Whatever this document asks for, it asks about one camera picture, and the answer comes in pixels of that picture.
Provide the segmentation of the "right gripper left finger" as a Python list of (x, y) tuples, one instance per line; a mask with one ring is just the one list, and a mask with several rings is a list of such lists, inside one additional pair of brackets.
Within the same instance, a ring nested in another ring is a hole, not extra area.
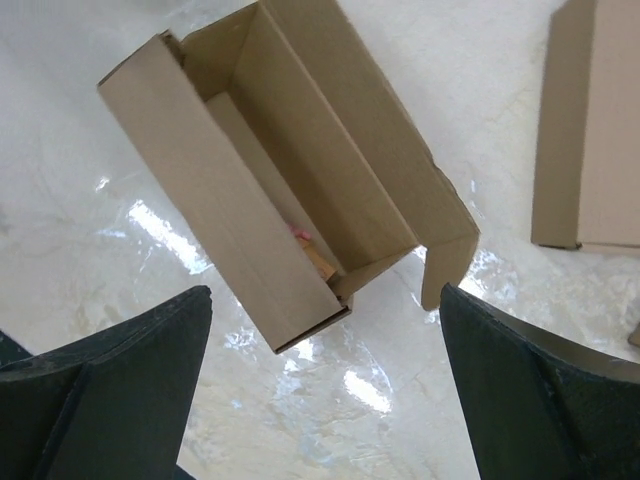
[(190, 478), (178, 456), (211, 320), (195, 286), (1, 368), (2, 478)]

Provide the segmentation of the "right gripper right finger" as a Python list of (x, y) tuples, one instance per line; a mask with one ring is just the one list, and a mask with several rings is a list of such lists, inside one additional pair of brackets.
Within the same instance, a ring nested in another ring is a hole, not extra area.
[(450, 284), (439, 313), (481, 478), (638, 478), (638, 364)]

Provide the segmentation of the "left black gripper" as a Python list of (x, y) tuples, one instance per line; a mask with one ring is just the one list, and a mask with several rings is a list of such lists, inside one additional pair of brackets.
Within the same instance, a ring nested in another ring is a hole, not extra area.
[(31, 354), (9, 335), (0, 331), (0, 367), (29, 359)]

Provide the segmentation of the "pink toy ice cream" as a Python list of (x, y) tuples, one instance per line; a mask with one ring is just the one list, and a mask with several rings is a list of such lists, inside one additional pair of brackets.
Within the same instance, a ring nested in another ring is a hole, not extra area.
[(310, 233), (308, 233), (304, 229), (292, 225), (289, 225), (288, 228), (298, 242), (299, 246), (302, 248), (304, 253), (316, 268), (320, 277), (327, 284), (329, 284), (337, 275), (337, 269), (334, 268), (317, 250)]

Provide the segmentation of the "brown cardboard box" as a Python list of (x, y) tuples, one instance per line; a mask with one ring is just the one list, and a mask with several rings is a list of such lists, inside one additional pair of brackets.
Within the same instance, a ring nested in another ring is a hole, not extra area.
[[(425, 310), (469, 269), (478, 228), (336, 1), (161, 33), (98, 92), (275, 352), (418, 247)], [(329, 284), (289, 225), (337, 269)]]

